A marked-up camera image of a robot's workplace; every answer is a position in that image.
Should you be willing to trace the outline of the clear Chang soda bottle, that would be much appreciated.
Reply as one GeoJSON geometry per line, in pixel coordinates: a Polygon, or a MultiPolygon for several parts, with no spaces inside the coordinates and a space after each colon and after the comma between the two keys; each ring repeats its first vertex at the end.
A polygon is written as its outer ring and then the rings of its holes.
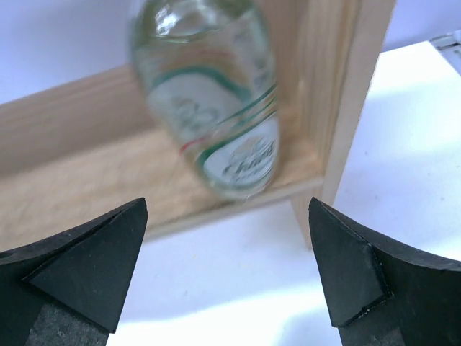
{"type": "Polygon", "coordinates": [[[254,1],[134,1],[130,62],[151,114],[203,183],[246,200],[279,158],[275,57],[254,1]]]}

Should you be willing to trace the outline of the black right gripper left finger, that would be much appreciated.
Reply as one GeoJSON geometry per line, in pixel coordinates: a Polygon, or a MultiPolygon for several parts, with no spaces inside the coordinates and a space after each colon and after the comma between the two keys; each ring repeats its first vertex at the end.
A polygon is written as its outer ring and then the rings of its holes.
{"type": "Polygon", "coordinates": [[[148,211],[138,198],[1,253],[2,345],[105,345],[116,332],[148,211]]]}

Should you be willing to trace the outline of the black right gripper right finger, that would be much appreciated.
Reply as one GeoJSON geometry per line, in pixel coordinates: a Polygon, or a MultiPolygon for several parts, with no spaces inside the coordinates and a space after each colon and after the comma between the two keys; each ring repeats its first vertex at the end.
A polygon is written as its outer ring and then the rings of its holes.
{"type": "Polygon", "coordinates": [[[460,262],[369,229],[316,198],[308,211],[343,345],[460,344],[460,262]]]}

